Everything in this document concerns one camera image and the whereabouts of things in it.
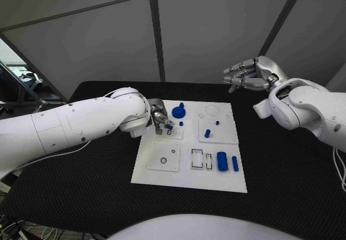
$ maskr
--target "robotic hand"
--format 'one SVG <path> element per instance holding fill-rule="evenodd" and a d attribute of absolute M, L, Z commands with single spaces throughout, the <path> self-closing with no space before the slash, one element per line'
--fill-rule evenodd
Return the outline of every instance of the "robotic hand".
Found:
<path fill-rule="evenodd" d="M 240 62 L 223 73 L 233 73 L 223 78 L 229 93 L 240 87 L 269 92 L 268 98 L 253 105 L 261 119 L 272 115 L 285 129 L 308 129 L 323 143 L 346 152 L 346 93 L 330 92 L 308 80 L 289 79 L 265 56 Z"/>
<path fill-rule="evenodd" d="M 147 133 L 151 118 L 155 130 L 160 124 L 174 125 L 160 99 L 147 100 L 129 87 L 106 95 L 0 120 L 0 179 L 27 161 L 111 134 L 116 127 L 135 138 Z"/>

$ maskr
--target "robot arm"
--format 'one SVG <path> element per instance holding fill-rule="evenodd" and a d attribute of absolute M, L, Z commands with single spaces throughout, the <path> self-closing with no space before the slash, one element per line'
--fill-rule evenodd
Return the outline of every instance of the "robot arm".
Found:
<path fill-rule="evenodd" d="M 132 138 L 144 135 L 151 115 L 155 109 L 144 96 L 124 87 L 109 97 L 1 120 L 0 179 L 27 161 L 111 134 L 116 127 Z M 173 125 L 165 119 L 165 126 Z"/>
<path fill-rule="evenodd" d="M 272 116 L 285 129 L 308 129 L 323 143 L 346 152 L 346 93 L 330 92 L 308 80 L 289 79 L 263 56 L 240 62 L 223 73 L 233 73 L 223 78 L 229 93 L 240 87 L 269 92 L 268 99 L 253 105 L 261 119 Z"/>

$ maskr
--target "floor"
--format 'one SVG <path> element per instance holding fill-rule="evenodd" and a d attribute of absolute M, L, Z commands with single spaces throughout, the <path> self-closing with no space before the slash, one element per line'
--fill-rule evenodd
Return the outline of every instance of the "floor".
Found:
<path fill-rule="evenodd" d="M 8 119 L 13 117 L 18 117 L 26 114 L 31 114 L 33 110 L 34 110 L 34 108 L 30 108 L 30 107 L 14 107 L 13 114 L 8 115 L 8 114 L 2 113 L 0 115 L 0 120 Z M 5 197 L 5 193 L 2 193 L 0 191 L 0 203 L 4 199 L 4 197 Z M 51 231 L 50 227 L 41 226 L 41 225 L 34 225 L 33 227 L 30 227 L 33 225 L 31 222 L 26 222 L 24 225 L 27 225 L 27 226 L 24 226 L 23 229 L 28 230 L 28 232 L 33 233 L 39 238 L 41 237 L 41 233 L 46 236 Z M 57 229 L 57 234 L 56 234 L 56 229 L 54 229 L 44 240 L 56 240 L 62 231 L 63 231 L 62 229 Z M 103 237 L 101 237 L 99 235 L 93 234 L 93 236 L 96 237 L 98 240 L 103 240 Z M 82 232 L 75 232 L 75 231 L 67 231 L 67 230 L 63 231 L 60 238 L 59 238 L 59 240 L 83 240 L 83 239 L 89 240 L 89 239 L 93 239 L 93 237 L 88 233 L 83 235 Z"/>

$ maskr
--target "white board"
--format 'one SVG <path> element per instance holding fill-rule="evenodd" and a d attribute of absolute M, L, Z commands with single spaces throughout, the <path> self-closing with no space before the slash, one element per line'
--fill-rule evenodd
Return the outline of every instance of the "white board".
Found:
<path fill-rule="evenodd" d="M 167 109 L 167 117 L 174 122 L 173 130 L 175 134 L 165 136 L 167 130 L 163 129 L 161 136 L 157 136 L 154 125 L 147 128 L 147 134 L 141 136 L 139 140 L 131 183 L 246 193 L 236 125 L 232 124 L 230 103 L 171 100 L 163 100 L 163 102 Z M 171 109 L 178 106 L 180 102 L 184 105 L 186 115 L 177 119 L 171 116 Z M 214 134 L 220 133 L 223 128 L 223 132 L 230 135 L 230 143 L 229 139 L 226 143 L 220 142 L 219 139 L 223 139 L 224 136 L 214 141 L 217 143 L 200 142 L 199 132 L 201 129 L 199 128 L 199 120 L 203 120 L 203 124 L 210 124 L 210 128 L 219 127 L 213 130 L 213 140 L 217 139 Z M 152 155 L 152 144 L 161 146 L 163 153 Z M 175 160 L 168 161 L 167 158 L 165 162 L 160 163 L 161 158 L 171 155 L 170 151 L 174 144 L 178 144 L 178 165 L 175 165 Z M 191 168 L 191 149 L 201 150 L 203 168 L 199 170 Z M 226 153 L 227 171 L 217 170 L 217 152 Z M 233 171 L 232 156 L 236 156 L 237 160 L 236 172 Z M 206 169 L 207 162 L 212 164 L 212 169 Z M 174 171 L 167 164 L 171 164 L 174 168 L 177 166 L 178 170 Z"/>

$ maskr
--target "black tabletop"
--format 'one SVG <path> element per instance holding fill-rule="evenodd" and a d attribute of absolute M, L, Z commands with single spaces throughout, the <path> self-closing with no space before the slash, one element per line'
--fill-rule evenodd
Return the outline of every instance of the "black tabletop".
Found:
<path fill-rule="evenodd" d="M 239 89 L 229 94 L 222 84 L 88 81 L 70 102 L 121 87 L 147 98 L 230 103 L 248 193 L 131 184 L 141 138 L 116 130 L 79 152 L 26 167 L 1 212 L 106 235 L 154 217 L 197 213 L 250 221 L 304 239 L 346 238 L 346 194 L 331 147 L 304 128 L 289 131 L 272 117 L 258 118 L 252 105 L 268 93 Z"/>

